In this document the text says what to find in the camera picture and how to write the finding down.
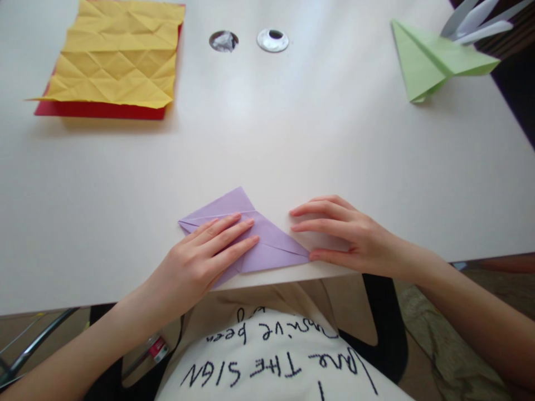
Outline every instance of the purple origami paper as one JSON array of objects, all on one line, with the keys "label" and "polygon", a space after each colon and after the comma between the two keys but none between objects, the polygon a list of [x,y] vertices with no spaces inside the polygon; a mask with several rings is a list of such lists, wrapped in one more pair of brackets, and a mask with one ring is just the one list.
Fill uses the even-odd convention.
[{"label": "purple origami paper", "polygon": [[180,224],[185,234],[190,234],[200,225],[216,217],[223,218],[235,212],[241,212],[240,221],[250,217],[255,220],[255,225],[249,231],[239,236],[235,242],[255,234],[260,237],[260,242],[231,264],[214,285],[214,288],[239,273],[300,265],[308,262],[309,252],[257,212],[245,194],[244,189],[241,187],[230,191],[189,216],[180,219],[178,224]]}]

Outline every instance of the yellow paper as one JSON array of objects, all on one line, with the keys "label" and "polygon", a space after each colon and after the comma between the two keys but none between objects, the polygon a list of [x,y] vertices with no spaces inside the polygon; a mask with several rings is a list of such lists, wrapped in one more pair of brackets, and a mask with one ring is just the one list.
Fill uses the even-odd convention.
[{"label": "yellow paper", "polygon": [[48,91],[36,100],[166,106],[173,100],[185,10],[169,3],[80,0]]}]

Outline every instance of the green origami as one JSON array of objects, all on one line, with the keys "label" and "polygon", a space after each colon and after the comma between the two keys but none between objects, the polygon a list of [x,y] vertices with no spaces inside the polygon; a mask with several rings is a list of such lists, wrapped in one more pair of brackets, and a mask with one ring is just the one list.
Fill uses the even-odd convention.
[{"label": "green origami", "polygon": [[407,96],[418,103],[455,75],[486,75],[500,60],[473,47],[392,21]]}]

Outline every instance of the grommet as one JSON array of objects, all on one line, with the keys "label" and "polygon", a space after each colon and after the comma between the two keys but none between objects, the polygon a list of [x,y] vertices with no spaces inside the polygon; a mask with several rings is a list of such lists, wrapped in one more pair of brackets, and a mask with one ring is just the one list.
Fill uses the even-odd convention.
[{"label": "grommet", "polygon": [[268,28],[260,31],[256,43],[267,52],[278,53],[288,47],[290,40],[284,32]]},{"label": "grommet", "polygon": [[223,53],[232,53],[240,41],[238,40],[238,37],[230,31],[218,31],[210,36],[208,43],[214,50]]}]

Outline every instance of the white table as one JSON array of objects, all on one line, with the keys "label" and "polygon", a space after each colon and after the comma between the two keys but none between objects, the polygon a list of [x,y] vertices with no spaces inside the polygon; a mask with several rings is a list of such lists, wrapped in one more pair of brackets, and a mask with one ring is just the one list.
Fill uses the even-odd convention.
[{"label": "white table", "polygon": [[[284,230],[338,193],[448,261],[535,251],[535,153],[490,76],[407,102],[390,19],[439,31],[447,0],[188,1],[163,122],[35,117],[77,3],[0,1],[0,315],[117,301],[242,185]],[[290,46],[262,51],[263,28]],[[209,36],[240,43],[218,53]],[[299,235],[307,248],[325,239]],[[347,274],[314,263],[224,288]]]}]

